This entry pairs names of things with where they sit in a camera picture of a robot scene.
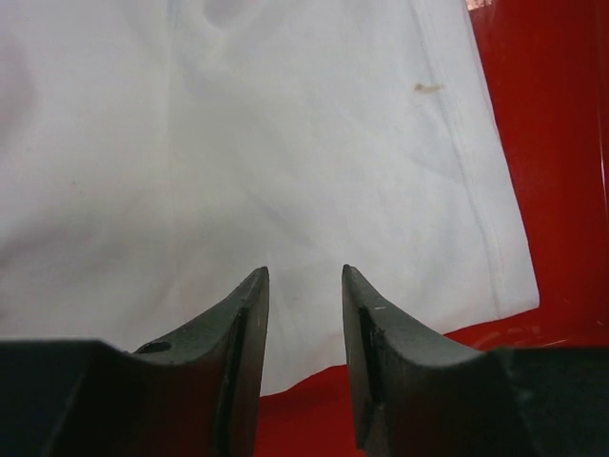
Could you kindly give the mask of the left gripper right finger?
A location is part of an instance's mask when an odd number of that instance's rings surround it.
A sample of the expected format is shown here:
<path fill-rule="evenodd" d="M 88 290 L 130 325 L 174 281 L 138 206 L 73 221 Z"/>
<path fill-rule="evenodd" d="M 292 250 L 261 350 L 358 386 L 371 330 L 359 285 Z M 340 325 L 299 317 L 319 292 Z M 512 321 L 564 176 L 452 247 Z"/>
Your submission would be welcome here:
<path fill-rule="evenodd" d="M 368 456 L 604 456 L 606 348 L 479 351 L 342 273 L 357 448 Z"/>

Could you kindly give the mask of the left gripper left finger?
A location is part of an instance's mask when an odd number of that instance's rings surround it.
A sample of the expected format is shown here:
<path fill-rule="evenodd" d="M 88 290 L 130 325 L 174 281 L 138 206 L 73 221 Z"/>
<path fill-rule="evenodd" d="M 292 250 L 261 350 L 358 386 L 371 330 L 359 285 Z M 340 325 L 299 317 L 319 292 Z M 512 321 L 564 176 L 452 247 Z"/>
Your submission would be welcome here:
<path fill-rule="evenodd" d="M 223 301 L 133 352 L 99 340 L 1 345 L 5 456 L 250 456 L 269 311 L 253 270 Z"/>

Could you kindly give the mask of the white t-shirt daisy print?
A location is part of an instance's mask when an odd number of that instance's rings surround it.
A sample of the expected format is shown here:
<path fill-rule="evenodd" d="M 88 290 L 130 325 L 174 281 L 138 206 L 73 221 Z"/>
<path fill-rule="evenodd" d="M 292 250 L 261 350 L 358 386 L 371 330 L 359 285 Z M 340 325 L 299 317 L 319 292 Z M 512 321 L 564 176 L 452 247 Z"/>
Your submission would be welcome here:
<path fill-rule="evenodd" d="M 538 286 L 463 1 L 5 1 L 1 334 L 133 350 L 270 273 L 263 391 L 341 271 L 440 333 Z"/>

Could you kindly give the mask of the red plastic bin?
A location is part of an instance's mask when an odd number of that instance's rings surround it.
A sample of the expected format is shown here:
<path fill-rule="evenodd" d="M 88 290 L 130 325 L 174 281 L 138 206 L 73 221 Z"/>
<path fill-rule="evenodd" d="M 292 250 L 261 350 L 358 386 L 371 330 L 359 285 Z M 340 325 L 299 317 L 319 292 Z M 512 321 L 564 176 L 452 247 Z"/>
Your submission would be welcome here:
<path fill-rule="evenodd" d="M 307 237 L 270 259 L 274 394 L 259 456 L 354 456 L 339 268 L 362 268 L 417 317 L 476 348 L 608 341 L 608 5 L 367 1 L 364 26 L 324 1 L 308 42 L 373 48 L 373 103 L 338 77 L 339 119 L 363 145 L 306 162 L 321 190 Z"/>

